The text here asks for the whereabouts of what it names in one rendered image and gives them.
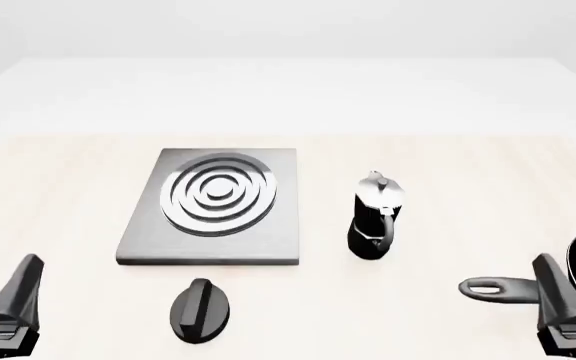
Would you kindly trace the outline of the flat black stove plate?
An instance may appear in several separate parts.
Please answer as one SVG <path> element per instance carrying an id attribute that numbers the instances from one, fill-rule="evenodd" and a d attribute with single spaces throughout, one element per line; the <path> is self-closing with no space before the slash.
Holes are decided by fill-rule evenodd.
<path id="1" fill-rule="evenodd" d="M 121 265 L 298 264 L 296 150 L 162 149 L 115 258 Z"/>

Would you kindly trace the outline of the round black stove knob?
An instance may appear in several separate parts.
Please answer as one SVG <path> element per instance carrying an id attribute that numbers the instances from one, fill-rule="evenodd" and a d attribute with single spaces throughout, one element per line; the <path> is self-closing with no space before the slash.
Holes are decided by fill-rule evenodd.
<path id="1" fill-rule="evenodd" d="M 203 344 L 220 335 L 229 318 L 226 293 L 207 278 L 195 278 L 171 305 L 169 323 L 181 341 Z"/>

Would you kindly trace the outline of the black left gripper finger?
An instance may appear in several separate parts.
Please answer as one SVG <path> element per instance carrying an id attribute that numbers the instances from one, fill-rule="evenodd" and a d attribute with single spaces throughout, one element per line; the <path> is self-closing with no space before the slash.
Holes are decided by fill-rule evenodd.
<path id="1" fill-rule="evenodd" d="M 27 254 L 0 290 L 0 326 L 39 327 L 38 299 L 44 261 Z"/>

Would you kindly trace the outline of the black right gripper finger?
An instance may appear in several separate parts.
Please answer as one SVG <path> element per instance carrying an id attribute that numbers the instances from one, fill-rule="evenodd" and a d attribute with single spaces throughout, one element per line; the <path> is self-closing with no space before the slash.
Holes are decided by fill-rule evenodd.
<path id="1" fill-rule="evenodd" d="M 537 329 L 576 325 L 576 290 L 550 254 L 539 254 L 532 262 L 537 281 L 539 314 Z"/>

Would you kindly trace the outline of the black and silver moka pot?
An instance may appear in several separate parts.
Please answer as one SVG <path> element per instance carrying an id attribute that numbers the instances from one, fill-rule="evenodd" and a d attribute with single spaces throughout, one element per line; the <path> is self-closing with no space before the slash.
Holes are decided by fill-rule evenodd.
<path id="1" fill-rule="evenodd" d="M 347 233 L 347 245 L 353 254 L 363 260 L 380 260 L 388 253 L 404 194 L 397 182 L 377 170 L 358 182 Z"/>

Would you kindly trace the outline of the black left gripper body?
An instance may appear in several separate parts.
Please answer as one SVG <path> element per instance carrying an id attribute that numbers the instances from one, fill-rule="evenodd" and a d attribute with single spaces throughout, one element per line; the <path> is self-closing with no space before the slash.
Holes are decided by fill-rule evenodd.
<path id="1" fill-rule="evenodd" d="M 31 356 L 39 332 L 29 326 L 0 325 L 0 359 Z"/>

